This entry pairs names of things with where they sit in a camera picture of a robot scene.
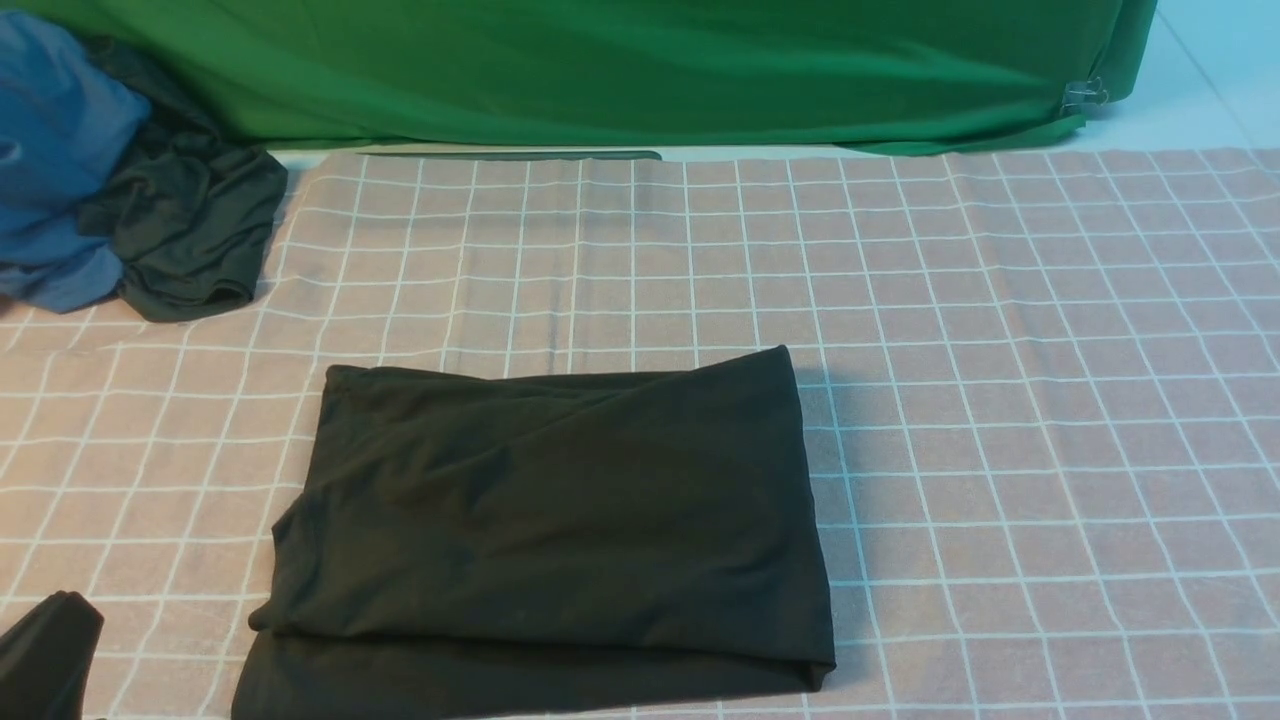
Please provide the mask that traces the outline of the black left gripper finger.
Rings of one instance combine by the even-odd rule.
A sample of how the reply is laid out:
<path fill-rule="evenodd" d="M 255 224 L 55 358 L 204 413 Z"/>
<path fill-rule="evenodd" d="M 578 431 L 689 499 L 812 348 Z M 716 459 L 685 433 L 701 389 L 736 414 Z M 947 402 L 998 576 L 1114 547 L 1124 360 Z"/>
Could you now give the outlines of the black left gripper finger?
<path fill-rule="evenodd" d="M 81 593 L 59 591 L 1 638 L 3 719 L 82 719 L 102 614 Z"/>

